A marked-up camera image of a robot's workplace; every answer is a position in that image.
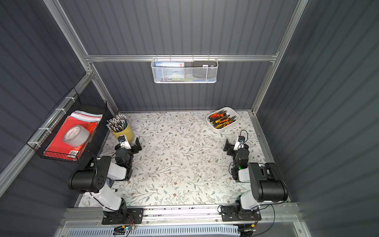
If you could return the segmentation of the bundle of pens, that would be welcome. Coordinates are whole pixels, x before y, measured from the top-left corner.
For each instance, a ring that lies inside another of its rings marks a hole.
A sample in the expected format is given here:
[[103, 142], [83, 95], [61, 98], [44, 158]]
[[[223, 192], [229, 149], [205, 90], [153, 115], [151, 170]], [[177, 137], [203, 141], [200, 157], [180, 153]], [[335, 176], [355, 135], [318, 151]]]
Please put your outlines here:
[[115, 118], [108, 120], [106, 126], [111, 132], [117, 133], [124, 131], [128, 126], [128, 122], [125, 115], [118, 114]]

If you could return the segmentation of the clear tape roll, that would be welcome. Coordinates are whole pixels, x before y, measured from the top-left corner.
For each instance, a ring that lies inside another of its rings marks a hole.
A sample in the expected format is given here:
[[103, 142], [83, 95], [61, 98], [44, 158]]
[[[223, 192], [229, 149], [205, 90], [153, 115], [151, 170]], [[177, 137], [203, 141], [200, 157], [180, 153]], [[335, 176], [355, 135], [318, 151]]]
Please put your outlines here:
[[64, 134], [62, 141], [71, 147], [79, 147], [89, 138], [90, 132], [81, 125], [71, 127]]

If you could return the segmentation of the white plastic storage box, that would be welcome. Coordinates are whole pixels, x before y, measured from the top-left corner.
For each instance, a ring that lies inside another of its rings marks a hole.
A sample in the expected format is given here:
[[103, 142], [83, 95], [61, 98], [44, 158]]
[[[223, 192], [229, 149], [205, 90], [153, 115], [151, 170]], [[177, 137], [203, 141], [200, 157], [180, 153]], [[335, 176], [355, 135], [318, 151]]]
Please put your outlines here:
[[230, 107], [223, 107], [210, 113], [206, 117], [206, 122], [213, 132], [221, 133], [227, 128], [231, 128], [239, 121], [239, 114]]

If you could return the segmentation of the blue box in basket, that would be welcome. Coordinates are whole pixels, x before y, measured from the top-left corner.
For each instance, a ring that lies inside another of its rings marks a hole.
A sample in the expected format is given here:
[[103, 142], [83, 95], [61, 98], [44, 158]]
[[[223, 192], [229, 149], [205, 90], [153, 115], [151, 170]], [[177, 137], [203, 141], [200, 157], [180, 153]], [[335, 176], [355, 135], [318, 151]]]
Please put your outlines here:
[[154, 67], [183, 68], [184, 62], [154, 62]]

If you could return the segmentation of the floral table mat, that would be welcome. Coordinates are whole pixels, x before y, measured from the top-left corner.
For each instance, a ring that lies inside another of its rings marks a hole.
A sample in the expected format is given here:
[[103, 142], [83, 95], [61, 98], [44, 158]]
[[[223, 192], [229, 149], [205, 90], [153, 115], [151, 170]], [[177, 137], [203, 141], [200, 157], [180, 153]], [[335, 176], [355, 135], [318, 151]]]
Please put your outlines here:
[[214, 132], [206, 113], [128, 113], [142, 150], [135, 154], [129, 181], [112, 190], [130, 206], [233, 203], [250, 191], [231, 175], [232, 158], [223, 150], [248, 135], [249, 160], [266, 163], [248, 112], [222, 132]]

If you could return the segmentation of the yellow pen holder cup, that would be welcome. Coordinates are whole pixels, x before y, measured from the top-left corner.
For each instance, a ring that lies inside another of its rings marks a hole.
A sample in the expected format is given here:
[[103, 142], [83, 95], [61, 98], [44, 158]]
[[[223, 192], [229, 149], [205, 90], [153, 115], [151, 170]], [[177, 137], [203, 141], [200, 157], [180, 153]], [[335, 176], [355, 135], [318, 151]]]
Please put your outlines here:
[[121, 131], [121, 132], [113, 132], [112, 131], [112, 134], [114, 135], [114, 137], [116, 139], [118, 139], [120, 136], [124, 135], [128, 142], [132, 142], [133, 137], [134, 137], [133, 131], [132, 131], [129, 124], [127, 125], [126, 129], [124, 129], [123, 131]]

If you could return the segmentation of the small circuit board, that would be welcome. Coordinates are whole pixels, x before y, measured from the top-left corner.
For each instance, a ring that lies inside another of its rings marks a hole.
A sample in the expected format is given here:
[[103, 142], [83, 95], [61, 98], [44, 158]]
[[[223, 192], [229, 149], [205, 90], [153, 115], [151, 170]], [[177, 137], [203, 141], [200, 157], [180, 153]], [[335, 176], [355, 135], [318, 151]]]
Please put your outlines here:
[[135, 229], [135, 226], [118, 226], [113, 229], [113, 236], [125, 236], [128, 237], [130, 233]]

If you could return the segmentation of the orange black pliers in box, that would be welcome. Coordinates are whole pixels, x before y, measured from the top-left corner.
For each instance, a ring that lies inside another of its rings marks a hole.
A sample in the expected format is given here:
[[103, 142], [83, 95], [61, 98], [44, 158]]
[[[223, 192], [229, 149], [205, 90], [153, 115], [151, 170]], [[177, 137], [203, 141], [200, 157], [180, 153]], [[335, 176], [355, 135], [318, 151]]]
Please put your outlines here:
[[211, 114], [209, 116], [209, 120], [212, 121], [212, 120], [215, 120], [217, 118], [221, 118], [221, 117], [224, 117], [226, 114], [226, 111], [225, 110], [221, 110], [221, 111], [218, 111], [218, 112], [215, 112], [213, 114]]

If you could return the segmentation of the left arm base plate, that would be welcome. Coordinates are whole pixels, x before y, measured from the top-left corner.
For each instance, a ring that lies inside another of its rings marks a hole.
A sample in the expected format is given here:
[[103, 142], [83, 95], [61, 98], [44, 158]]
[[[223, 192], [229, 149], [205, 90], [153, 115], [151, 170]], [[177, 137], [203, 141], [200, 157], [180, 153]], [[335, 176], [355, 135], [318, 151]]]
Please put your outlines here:
[[118, 211], [103, 212], [102, 225], [130, 225], [141, 224], [143, 219], [143, 208], [127, 208]]

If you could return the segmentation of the red paper packet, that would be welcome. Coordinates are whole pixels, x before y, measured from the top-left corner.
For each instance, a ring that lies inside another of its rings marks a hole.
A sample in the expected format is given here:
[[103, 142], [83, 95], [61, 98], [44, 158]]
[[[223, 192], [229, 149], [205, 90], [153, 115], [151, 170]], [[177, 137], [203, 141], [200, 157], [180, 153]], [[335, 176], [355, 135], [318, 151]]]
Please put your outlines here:
[[44, 156], [76, 162], [97, 125], [96, 121], [83, 121], [68, 116], [43, 152]]

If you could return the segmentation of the aluminium front rail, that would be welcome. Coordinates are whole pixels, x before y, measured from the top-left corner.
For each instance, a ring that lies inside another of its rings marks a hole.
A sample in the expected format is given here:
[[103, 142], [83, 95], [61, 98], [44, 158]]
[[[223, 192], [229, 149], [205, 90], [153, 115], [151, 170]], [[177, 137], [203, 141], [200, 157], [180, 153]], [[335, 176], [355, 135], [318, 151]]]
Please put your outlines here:
[[[141, 227], [169, 225], [242, 224], [249, 220], [224, 222], [217, 204], [143, 206]], [[285, 202], [260, 210], [259, 223], [302, 222], [303, 216], [295, 202]], [[100, 207], [68, 208], [59, 227], [102, 227], [103, 210]]]

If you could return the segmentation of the yellow black pliers in box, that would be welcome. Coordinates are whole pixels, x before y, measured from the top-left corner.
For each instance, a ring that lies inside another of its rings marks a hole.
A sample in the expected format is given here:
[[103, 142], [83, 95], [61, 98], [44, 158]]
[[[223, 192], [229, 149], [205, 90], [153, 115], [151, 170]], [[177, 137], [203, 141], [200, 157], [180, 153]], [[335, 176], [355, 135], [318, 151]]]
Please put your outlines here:
[[235, 118], [236, 118], [236, 116], [220, 118], [219, 120], [216, 120], [214, 122], [213, 127], [215, 129], [224, 128], [224, 127], [228, 126], [229, 124], [233, 123], [235, 121]]

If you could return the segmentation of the black device in basket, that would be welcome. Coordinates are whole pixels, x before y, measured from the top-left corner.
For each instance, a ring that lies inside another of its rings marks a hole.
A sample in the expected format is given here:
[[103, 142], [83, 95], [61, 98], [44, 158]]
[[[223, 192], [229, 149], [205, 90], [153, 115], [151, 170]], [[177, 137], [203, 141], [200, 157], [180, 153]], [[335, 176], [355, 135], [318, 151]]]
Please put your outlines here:
[[218, 64], [216, 61], [194, 61], [193, 67], [194, 68], [203, 68], [203, 67], [217, 67]]

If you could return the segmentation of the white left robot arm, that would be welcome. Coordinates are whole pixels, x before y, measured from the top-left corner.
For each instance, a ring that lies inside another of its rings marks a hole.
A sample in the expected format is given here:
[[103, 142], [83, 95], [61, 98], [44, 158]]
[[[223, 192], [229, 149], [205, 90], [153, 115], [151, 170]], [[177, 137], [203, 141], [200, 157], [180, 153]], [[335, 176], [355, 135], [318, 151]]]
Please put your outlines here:
[[68, 186], [79, 193], [89, 193], [103, 208], [103, 225], [140, 224], [142, 208], [128, 208], [123, 198], [119, 197], [107, 180], [128, 181], [132, 176], [134, 154], [139, 153], [142, 146], [139, 139], [130, 149], [125, 142], [115, 146], [115, 161], [111, 156], [93, 157], [86, 165], [82, 165], [71, 176]]

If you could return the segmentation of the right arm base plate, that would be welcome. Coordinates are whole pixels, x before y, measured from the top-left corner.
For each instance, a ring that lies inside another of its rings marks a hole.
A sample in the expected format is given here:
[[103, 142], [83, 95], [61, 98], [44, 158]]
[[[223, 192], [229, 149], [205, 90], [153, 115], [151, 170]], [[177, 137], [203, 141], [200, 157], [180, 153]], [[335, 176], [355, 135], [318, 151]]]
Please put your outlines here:
[[217, 211], [221, 214], [224, 222], [233, 221], [261, 221], [262, 217], [258, 212], [244, 210], [234, 205], [219, 205]]

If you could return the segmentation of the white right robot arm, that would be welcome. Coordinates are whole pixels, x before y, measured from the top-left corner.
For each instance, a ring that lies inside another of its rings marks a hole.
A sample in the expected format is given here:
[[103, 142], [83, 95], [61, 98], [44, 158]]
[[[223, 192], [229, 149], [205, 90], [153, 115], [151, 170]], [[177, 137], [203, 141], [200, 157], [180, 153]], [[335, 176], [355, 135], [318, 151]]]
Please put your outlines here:
[[260, 206], [281, 204], [288, 199], [286, 184], [281, 179], [275, 163], [253, 163], [249, 161], [248, 146], [241, 138], [236, 144], [226, 140], [223, 151], [232, 157], [229, 167], [232, 179], [249, 183], [251, 190], [239, 195], [234, 206], [222, 207], [221, 214], [232, 219], [254, 218]]

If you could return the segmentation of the white mesh wall basket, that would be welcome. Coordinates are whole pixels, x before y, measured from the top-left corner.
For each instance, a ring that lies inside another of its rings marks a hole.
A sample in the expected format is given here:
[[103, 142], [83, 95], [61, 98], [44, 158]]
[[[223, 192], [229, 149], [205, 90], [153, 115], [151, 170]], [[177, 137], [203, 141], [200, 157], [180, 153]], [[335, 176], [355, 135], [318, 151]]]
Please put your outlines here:
[[[194, 68], [194, 61], [164, 61], [152, 59], [151, 69], [154, 82], [157, 84], [213, 84], [217, 81], [219, 62], [217, 67]], [[183, 68], [154, 67], [154, 62], [184, 62]]]

